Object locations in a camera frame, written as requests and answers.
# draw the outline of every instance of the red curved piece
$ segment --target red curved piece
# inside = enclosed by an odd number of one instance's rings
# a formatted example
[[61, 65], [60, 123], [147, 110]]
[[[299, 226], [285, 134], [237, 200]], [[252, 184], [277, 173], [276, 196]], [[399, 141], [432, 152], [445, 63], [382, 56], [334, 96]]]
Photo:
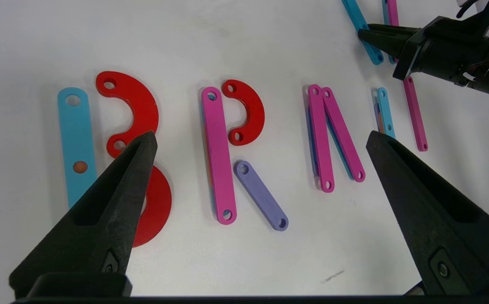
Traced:
[[229, 131], [229, 142], [234, 146], [250, 144], [264, 129], [265, 110], [260, 96], [248, 84], [235, 79], [223, 83], [222, 93], [228, 98], [239, 100], [246, 108], [246, 122]]
[[96, 77], [96, 89], [104, 97], [124, 100], [134, 116], [130, 129], [109, 138], [106, 150], [111, 157], [116, 158], [121, 153], [121, 149], [115, 147], [118, 142], [123, 142], [126, 146], [135, 137], [149, 130], [156, 133], [158, 129], [156, 101], [137, 79], [119, 72], [104, 71]]
[[[132, 110], [133, 121], [130, 129], [109, 137], [106, 150], [111, 157], [116, 158], [121, 153], [121, 149], [117, 149], [115, 143], [121, 141], [126, 146], [147, 131], [156, 132], [158, 129], [156, 101], [137, 79], [123, 73], [105, 71], [96, 77], [96, 89], [107, 98], [124, 100]], [[138, 222], [133, 247], [152, 240], [164, 227], [171, 211], [171, 188], [163, 173], [154, 166], [146, 197], [147, 202]]]
[[147, 203], [140, 216], [132, 247], [141, 246], [152, 240], [164, 227], [171, 211], [171, 189], [163, 173], [152, 167], [147, 187]]

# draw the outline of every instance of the mounting hole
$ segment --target mounting hole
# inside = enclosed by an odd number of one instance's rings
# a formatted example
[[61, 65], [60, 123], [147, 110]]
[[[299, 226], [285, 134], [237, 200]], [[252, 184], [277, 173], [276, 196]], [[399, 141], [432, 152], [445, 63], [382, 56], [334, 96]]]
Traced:
[[119, 151], [122, 151], [122, 150], [124, 150], [126, 148], [126, 144], [123, 141], [115, 141], [113, 143], [113, 148], [115, 148], [115, 149], [117, 149]]
[[235, 140], [236, 141], [243, 141], [243, 134], [241, 132], [235, 132]]
[[87, 168], [88, 168], [88, 165], [86, 162], [84, 161], [77, 161], [74, 163], [74, 165], [72, 166], [72, 170], [75, 172], [75, 173], [78, 173], [78, 174], [83, 174], [87, 171]]
[[141, 206], [141, 214], [145, 211], [145, 207], [147, 206], [147, 197], [144, 198], [144, 204]]
[[224, 210], [224, 213], [222, 214], [222, 217], [227, 221], [231, 219], [231, 211], [229, 210]]
[[69, 106], [79, 106], [81, 99], [77, 95], [70, 95], [66, 98], [66, 103]]
[[247, 166], [246, 164], [241, 164], [241, 165], [239, 166], [239, 172], [240, 172], [241, 174], [246, 174], [246, 173], [248, 173], [248, 166]]
[[444, 262], [438, 263], [438, 273], [440, 273], [440, 275], [445, 278], [448, 278], [449, 275], [451, 275], [451, 272], [449, 271], [449, 267], [447, 267], [447, 265]]
[[113, 90], [117, 86], [115, 79], [108, 78], [104, 81], [104, 87], [108, 90]]

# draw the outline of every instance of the screw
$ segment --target screw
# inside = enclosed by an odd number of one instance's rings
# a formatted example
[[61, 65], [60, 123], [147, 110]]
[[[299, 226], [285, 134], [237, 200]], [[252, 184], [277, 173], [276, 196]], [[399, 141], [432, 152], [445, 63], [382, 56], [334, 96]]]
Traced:
[[444, 262], [438, 263], [438, 272], [440, 272], [442, 277], [449, 277], [449, 267]]

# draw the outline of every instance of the blue plastic link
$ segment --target blue plastic link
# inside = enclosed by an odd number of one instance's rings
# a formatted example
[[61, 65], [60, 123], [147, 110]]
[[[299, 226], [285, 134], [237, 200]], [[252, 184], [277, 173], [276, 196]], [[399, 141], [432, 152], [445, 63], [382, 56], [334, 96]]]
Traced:
[[[357, 2], [355, 2], [355, 0], [342, 0], [342, 3], [344, 4], [346, 11], [348, 12], [349, 18], [351, 19], [355, 30], [358, 32], [359, 29], [367, 30], [368, 24], [364, 20], [363, 14], [361, 13], [359, 6], [357, 5]], [[372, 63], [378, 65], [383, 62], [383, 54], [378, 48], [364, 41], [361, 42], [363, 43], [364, 48], [367, 51], [368, 56], [370, 57], [370, 60], [372, 60]]]
[[[72, 95], [77, 96], [79, 100], [76, 99], [75, 103], [68, 102], [67, 98]], [[96, 180], [89, 98], [81, 89], [65, 88], [57, 95], [57, 103], [68, 207], [71, 208]], [[80, 170], [75, 171], [76, 162], [85, 162], [87, 167], [78, 167]]]
[[391, 118], [391, 108], [389, 108], [389, 97], [385, 88], [379, 88], [378, 93], [378, 106], [380, 108], [380, 115], [383, 123], [383, 130], [385, 134], [395, 137], [395, 126], [393, 125], [393, 119]]

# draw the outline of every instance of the white tabletop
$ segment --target white tabletop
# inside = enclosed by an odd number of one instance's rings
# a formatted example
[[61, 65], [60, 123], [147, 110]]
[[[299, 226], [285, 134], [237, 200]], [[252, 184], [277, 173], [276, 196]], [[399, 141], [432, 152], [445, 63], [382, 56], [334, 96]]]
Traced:
[[[379, 0], [359, 1], [382, 23]], [[400, 24], [454, 17], [455, 1], [399, 0]], [[160, 110], [155, 163], [173, 207], [161, 233], [132, 251], [133, 294], [401, 294], [420, 281], [365, 148], [376, 128], [370, 90], [385, 87], [397, 139], [489, 213], [489, 95], [414, 75], [429, 150], [418, 152], [401, 81], [372, 65], [339, 0], [0, 1], [0, 303], [9, 273], [67, 209], [57, 93], [90, 98], [96, 162], [131, 123], [94, 87], [101, 71], [142, 81]], [[261, 136], [230, 147], [249, 161], [289, 218], [273, 231], [234, 179], [239, 216], [211, 211], [198, 93], [235, 78], [262, 98]], [[351, 181], [331, 141], [336, 189], [312, 175], [303, 90], [331, 87], [367, 177]], [[225, 99], [228, 128], [245, 110]], [[328, 277], [343, 271], [337, 277]]]

